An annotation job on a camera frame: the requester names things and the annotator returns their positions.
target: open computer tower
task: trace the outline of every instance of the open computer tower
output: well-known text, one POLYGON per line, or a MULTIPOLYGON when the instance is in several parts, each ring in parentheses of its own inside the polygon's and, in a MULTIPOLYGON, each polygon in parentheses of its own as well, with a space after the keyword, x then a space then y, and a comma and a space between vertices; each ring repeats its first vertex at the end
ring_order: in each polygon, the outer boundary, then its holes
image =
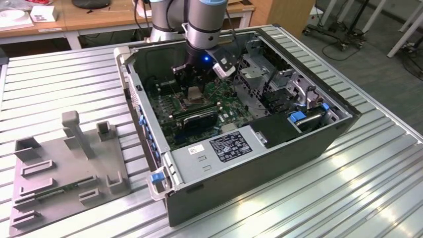
POLYGON ((360 116, 261 29, 223 34, 220 45, 236 72, 196 88, 171 69, 185 40, 133 46, 125 62, 147 183, 171 226, 319 157, 360 116))

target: slotted aluminum surface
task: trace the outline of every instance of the slotted aluminum surface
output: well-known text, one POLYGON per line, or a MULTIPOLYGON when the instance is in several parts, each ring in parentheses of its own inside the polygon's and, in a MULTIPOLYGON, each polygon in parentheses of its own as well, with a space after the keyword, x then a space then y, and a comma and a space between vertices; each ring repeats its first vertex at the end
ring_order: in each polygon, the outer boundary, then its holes
POLYGON ((324 154, 171 228, 144 183, 148 168, 119 85, 116 46, 13 58, 0 81, 0 237, 8 237, 12 141, 64 136, 59 117, 68 110, 80 112, 83 130, 101 120, 117 125, 133 192, 27 237, 422 236, 422 136, 283 29, 263 30, 363 113, 324 154))

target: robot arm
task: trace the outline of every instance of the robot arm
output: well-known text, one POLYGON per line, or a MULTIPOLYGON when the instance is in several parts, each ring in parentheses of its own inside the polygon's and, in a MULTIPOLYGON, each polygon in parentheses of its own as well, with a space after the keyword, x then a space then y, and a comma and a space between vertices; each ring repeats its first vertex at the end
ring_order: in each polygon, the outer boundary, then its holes
POLYGON ((163 36, 185 25, 187 61, 173 68, 175 74, 193 79, 193 71, 201 74, 212 68, 219 78, 225 79, 235 72, 236 56, 217 45, 225 8, 227 0, 151 0, 152 41, 168 39, 163 36))

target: barcode sticker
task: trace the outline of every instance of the barcode sticker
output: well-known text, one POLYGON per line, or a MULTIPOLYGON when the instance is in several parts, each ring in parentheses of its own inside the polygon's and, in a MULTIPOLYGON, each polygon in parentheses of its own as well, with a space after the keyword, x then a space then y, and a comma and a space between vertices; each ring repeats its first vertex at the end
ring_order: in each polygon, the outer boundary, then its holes
POLYGON ((61 31, 61 27, 59 28, 47 28, 47 29, 40 29, 39 32, 47 32, 47 31, 61 31))
POLYGON ((203 145, 196 145, 188 148, 189 155, 193 155, 204 150, 203 145))

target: green circuit board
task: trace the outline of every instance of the green circuit board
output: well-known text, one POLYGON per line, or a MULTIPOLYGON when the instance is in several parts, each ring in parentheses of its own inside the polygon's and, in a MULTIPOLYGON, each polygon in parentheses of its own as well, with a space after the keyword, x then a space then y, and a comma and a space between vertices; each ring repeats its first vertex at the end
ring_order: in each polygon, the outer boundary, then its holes
POLYGON ((165 96, 148 93, 148 98, 172 150, 223 134, 221 127, 224 125, 232 123, 236 128, 240 128, 243 124, 253 119, 239 98, 233 96, 232 88, 225 82, 219 85, 209 83, 205 86, 203 97, 196 100, 196 103, 187 102, 183 92, 165 96), (208 111, 217 111, 219 113, 215 127, 201 134, 187 136, 183 141, 177 140, 175 136, 180 131, 180 120, 208 111), (172 115, 177 114, 183 114, 183 116, 173 118, 172 115))

